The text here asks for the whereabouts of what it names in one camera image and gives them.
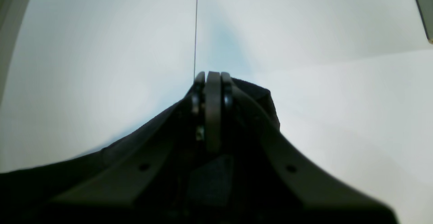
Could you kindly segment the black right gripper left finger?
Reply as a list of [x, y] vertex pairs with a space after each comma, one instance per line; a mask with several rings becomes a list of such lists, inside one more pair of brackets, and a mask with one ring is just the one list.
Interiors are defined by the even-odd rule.
[[50, 206], [72, 211], [134, 208], [145, 192], [186, 177], [198, 149], [214, 151], [214, 72], [200, 72], [192, 91], [136, 148], [97, 176], [56, 196]]

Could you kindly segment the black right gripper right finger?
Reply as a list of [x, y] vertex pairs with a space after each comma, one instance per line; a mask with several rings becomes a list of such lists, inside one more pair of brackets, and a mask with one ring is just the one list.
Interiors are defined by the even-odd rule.
[[255, 177], [256, 224], [396, 224], [394, 212], [326, 173], [280, 133], [229, 73], [214, 73], [215, 133], [234, 138], [247, 177]]

